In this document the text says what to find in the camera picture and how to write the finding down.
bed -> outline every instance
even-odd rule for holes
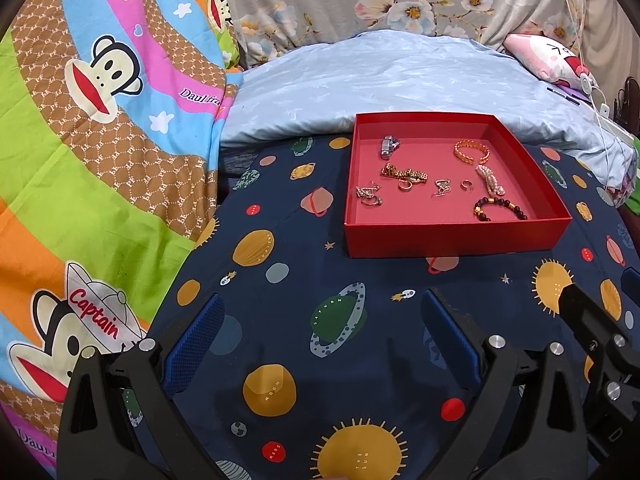
[[[640,262],[615,207],[638,154],[500,52],[514,31],[582,38],[612,102],[638,70],[631,22],[616,0],[425,2],[26,0],[0,43],[0,402],[52,474],[80,349],[127,349],[208,290],[227,316],[176,402],[232,480],[340,476],[350,434],[375,446],[380,478],[421,471],[471,395],[421,328],[429,286],[518,346],[562,342],[583,393],[590,363],[555,316],[559,286],[578,283],[638,339],[619,291]],[[611,29],[601,8],[620,16]],[[624,55],[600,46],[615,35]],[[346,256],[354,116],[415,109],[495,114],[527,146],[574,216],[553,251]],[[314,313],[360,295],[357,333],[320,358],[314,335],[331,342],[346,311],[324,326]]]

white star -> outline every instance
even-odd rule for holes
[[[151,129],[155,132],[165,134],[169,131],[169,121],[173,118],[173,114],[168,114],[164,110],[162,110],[156,117],[154,117],[153,115],[149,115],[149,120],[151,121]]]
[[[191,14],[191,4],[178,4],[178,8],[174,10],[174,14],[179,18],[184,18],[185,14]]]

gold bangle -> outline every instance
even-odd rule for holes
[[[484,164],[491,154],[489,148],[477,140],[459,140],[453,147],[453,154],[465,164],[473,164],[474,159],[473,157],[460,152],[460,148],[475,148],[476,150],[483,152],[484,155],[478,161],[478,164]]]

black pen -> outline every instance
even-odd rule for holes
[[[554,94],[558,94],[560,97],[564,97],[570,103],[573,103],[576,106],[580,106],[580,101],[574,99],[573,97],[569,97],[568,95],[565,95],[562,92],[559,92],[558,90],[554,90],[553,88],[546,87],[546,89],[549,90],[550,92],[553,92]]]

pink plush pillow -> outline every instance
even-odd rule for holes
[[[545,36],[509,34],[504,47],[534,76],[558,86],[582,90],[580,76],[585,74],[596,86],[596,80],[580,58],[567,47]]]

